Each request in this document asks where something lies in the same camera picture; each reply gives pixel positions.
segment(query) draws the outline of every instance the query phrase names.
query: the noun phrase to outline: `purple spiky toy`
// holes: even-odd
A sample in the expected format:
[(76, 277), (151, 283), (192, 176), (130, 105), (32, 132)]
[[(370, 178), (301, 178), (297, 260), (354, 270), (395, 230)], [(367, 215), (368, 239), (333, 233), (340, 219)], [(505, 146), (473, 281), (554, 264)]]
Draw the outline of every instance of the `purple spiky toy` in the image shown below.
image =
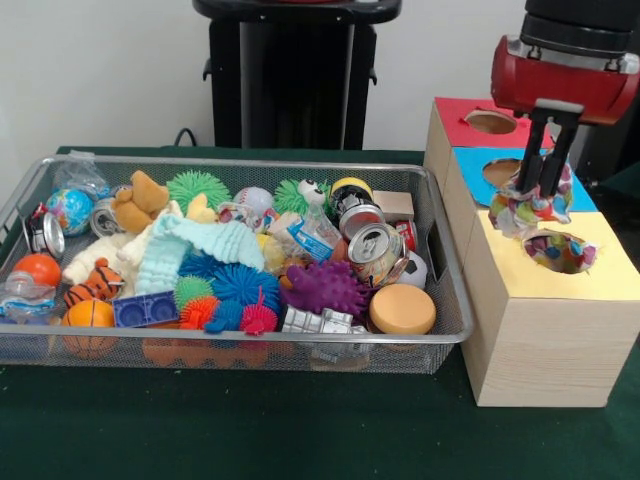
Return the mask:
[(347, 262), (313, 264), (306, 269), (293, 265), (287, 270), (293, 288), (281, 287), (284, 302), (315, 314), (324, 308), (360, 317), (369, 304), (369, 289), (353, 275)]

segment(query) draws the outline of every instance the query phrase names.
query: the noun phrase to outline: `round hole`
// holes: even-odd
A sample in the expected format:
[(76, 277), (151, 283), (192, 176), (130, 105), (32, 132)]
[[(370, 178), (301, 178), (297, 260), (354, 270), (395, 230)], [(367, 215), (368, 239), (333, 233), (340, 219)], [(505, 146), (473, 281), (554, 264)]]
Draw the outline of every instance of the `round hole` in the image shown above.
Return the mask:
[(122, 306), (118, 319), (123, 327), (140, 327), (147, 324), (144, 308), (135, 303)]
[(502, 158), (488, 163), (482, 169), (484, 179), (496, 188), (501, 188), (520, 168), (515, 158)]
[(518, 126), (510, 116), (493, 110), (474, 110), (465, 117), (465, 121), (479, 132), (492, 135), (512, 133)]
[(597, 253), (596, 247), (578, 237), (548, 231), (525, 240), (524, 249), (538, 265), (567, 275), (589, 270)]
[(151, 304), (152, 319), (156, 322), (169, 322), (178, 319), (178, 312), (173, 301), (169, 298), (159, 298)]

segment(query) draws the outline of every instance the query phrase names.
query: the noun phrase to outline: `plush tiger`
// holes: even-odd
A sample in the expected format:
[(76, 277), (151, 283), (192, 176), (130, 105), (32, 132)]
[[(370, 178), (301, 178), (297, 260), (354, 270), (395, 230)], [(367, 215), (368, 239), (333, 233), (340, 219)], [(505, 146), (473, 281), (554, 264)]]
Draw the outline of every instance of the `plush tiger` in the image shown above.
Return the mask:
[(67, 304), (67, 308), (92, 298), (111, 300), (120, 292), (124, 280), (109, 268), (109, 261), (106, 258), (99, 258), (95, 265), (86, 282), (74, 285), (64, 294), (64, 303)]

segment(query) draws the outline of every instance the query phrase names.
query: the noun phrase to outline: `wire mesh basket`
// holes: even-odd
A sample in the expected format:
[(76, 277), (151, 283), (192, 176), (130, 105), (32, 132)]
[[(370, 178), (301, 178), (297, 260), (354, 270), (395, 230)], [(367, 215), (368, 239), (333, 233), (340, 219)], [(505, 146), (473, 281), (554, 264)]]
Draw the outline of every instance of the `wire mesh basket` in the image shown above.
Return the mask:
[[(21, 218), (46, 201), (54, 174), (67, 158), (58, 155), (35, 164), (0, 211), (0, 281), (28, 253)], [(439, 191), (434, 177), (420, 167), (130, 157), (96, 157), (95, 162), (111, 185), (128, 183), (138, 169), (161, 184), (193, 169), (217, 176), (232, 192), (246, 186), (274, 191), (283, 179), (331, 183), (345, 176), (362, 178), (376, 190), (411, 192), (418, 253), (429, 266), (425, 290), (436, 305), (436, 324), (427, 335), (268, 333), (249, 337), (242, 332), (213, 336), (178, 329), (0, 323), (0, 364), (432, 374), (452, 347), (471, 334), (471, 308)], [(67, 239), (63, 266), (95, 240), (93, 234)], [(56, 314), (62, 316), (64, 287), (58, 290)]]

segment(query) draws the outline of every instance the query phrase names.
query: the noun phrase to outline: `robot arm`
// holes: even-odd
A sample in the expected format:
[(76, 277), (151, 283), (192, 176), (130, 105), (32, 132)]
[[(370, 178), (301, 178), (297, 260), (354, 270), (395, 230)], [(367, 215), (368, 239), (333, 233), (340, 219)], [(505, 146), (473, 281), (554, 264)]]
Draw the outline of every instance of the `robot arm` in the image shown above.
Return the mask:
[[(520, 36), (496, 49), (491, 94), (499, 107), (531, 118), (518, 190), (556, 193), (580, 124), (612, 125), (631, 105), (640, 60), (627, 46), (638, 0), (527, 0)], [(540, 154), (547, 122), (562, 127), (553, 152)]]

